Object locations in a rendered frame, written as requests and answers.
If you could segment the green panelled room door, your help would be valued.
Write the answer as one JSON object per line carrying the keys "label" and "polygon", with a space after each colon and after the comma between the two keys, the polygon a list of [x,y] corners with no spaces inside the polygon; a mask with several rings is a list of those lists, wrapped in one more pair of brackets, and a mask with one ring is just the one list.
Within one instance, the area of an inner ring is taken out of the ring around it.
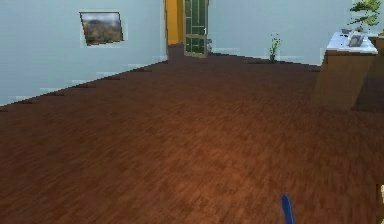
{"label": "green panelled room door", "polygon": [[208,35],[208,0],[183,0],[184,55],[206,58]]}

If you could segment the small green house plant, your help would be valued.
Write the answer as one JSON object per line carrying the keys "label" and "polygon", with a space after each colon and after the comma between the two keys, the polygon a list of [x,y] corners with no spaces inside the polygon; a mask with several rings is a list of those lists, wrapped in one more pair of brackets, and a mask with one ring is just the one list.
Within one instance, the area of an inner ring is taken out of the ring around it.
{"label": "small green house plant", "polygon": [[275,62],[276,52],[277,52],[278,48],[280,47],[281,42],[282,42],[282,40],[279,37],[278,33],[271,35],[271,46],[269,48],[269,53],[270,53],[269,59],[270,59],[271,63]]}

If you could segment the framed landscape picture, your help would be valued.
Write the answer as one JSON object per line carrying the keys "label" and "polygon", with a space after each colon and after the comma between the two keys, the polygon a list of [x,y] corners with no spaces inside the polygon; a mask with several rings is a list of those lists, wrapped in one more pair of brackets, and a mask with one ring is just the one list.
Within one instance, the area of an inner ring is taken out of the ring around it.
{"label": "framed landscape picture", "polygon": [[80,19],[88,46],[124,40],[119,12],[80,12]]}

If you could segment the blue curved object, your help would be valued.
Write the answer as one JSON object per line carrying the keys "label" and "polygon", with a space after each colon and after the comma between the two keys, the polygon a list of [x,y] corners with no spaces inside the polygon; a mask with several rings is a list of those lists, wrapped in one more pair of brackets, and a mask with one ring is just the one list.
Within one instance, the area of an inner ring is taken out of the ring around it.
{"label": "blue curved object", "polygon": [[291,201],[288,195],[281,198],[281,206],[285,217],[286,224],[295,224]]}

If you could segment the brown desk with white top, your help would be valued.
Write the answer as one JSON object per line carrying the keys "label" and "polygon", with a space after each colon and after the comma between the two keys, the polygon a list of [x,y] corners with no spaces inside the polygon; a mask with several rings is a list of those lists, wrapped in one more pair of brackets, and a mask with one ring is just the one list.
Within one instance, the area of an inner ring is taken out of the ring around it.
{"label": "brown desk with white top", "polygon": [[327,45],[312,96],[315,105],[350,110],[367,77],[384,78],[384,37],[364,33],[360,47],[349,47],[349,34],[335,32]]}

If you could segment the grey object on desk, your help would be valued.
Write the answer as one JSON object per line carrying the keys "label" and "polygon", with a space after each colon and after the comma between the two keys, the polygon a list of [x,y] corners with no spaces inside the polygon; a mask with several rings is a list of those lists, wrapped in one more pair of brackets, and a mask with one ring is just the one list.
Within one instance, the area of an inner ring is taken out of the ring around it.
{"label": "grey object on desk", "polygon": [[358,31],[351,32],[348,35],[348,46],[360,47],[364,38],[365,38],[365,34],[362,32],[358,32]]}

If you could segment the large green house plant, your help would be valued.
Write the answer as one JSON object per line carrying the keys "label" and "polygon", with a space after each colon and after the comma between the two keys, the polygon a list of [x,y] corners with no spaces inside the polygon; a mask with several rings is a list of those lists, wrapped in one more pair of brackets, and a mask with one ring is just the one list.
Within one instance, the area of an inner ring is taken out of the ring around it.
{"label": "large green house plant", "polygon": [[379,24],[382,5],[382,0],[356,0],[349,9],[351,12],[349,25],[354,26],[355,31],[368,32],[371,27]]}

